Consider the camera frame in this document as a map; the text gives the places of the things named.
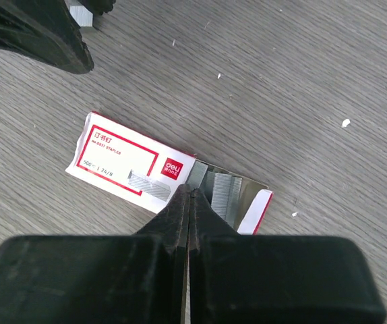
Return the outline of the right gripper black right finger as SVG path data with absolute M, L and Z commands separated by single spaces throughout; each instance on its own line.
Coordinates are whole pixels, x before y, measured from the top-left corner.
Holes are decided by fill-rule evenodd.
M 192 323 L 384 323 L 361 249 L 338 236 L 241 235 L 200 190 L 189 211 Z

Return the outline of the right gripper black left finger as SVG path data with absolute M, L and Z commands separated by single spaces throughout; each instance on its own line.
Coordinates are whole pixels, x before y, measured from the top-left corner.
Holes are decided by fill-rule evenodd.
M 132 235 L 0 245 L 0 323 L 183 323 L 190 187 Z

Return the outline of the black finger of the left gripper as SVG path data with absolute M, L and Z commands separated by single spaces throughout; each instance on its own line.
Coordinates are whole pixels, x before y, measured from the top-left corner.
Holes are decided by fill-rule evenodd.
M 71 74 L 94 68 L 80 27 L 64 1 L 0 1 L 0 49 Z

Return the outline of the long grey staple strip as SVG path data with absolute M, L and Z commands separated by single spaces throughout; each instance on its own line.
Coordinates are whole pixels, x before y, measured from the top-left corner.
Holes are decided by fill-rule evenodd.
M 72 18 L 80 28 L 93 28 L 93 14 L 77 0 L 67 0 L 67 7 Z

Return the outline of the red white staple box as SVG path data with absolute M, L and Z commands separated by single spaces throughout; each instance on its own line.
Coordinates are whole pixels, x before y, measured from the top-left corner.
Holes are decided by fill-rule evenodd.
M 256 234 L 274 196 L 267 185 L 207 163 L 92 111 L 66 172 L 151 212 L 178 186 L 199 188 L 240 234 Z

